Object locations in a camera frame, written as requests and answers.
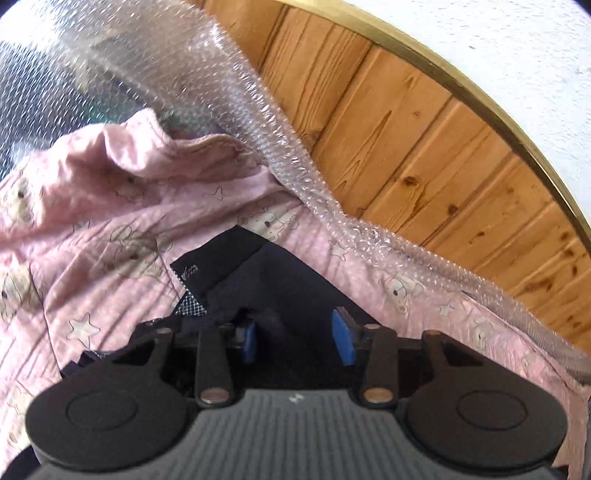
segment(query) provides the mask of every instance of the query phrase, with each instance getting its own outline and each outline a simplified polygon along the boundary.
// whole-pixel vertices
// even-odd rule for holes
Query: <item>pink blanket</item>
[[[558,464],[579,478],[590,391],[468,296],[368,266],[227,135],[172,140],[154,113],[91,125],[0,184],[0,468],[28,444],[24,413],[85,349],[127,343],[183,287],[168,264],[237,223],[280,244],[400,336],[440,329],[555,395]]]

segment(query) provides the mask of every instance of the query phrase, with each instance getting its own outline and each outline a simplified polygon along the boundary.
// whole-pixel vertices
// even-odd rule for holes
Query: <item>wood knot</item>
[[[413,176],[406,177],[403,182],[407,187],[416,187],[418,185],[418,180]]]

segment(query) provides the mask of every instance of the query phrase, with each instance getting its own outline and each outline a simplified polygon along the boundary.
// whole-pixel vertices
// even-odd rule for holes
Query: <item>wooden ceiling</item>
[[[500,136],[415,67],[273,0],[194,0],[259,71],[345,212],[492,280],[591,352],[591,261]]]

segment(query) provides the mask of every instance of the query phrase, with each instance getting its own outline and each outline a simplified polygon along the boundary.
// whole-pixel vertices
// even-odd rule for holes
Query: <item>white wall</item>
[[[429,47],[534,141],[591,223],[591,17],[573,0],[346,0]]]

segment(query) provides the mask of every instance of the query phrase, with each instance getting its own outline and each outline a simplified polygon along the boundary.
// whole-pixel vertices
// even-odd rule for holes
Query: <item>gold trim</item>
[[[484,119],[534,170],[591,254],[591,226],[552,165],[527,134],[460,70],[401,30],[343,0],[278,0],[342,25],[426,73]]]

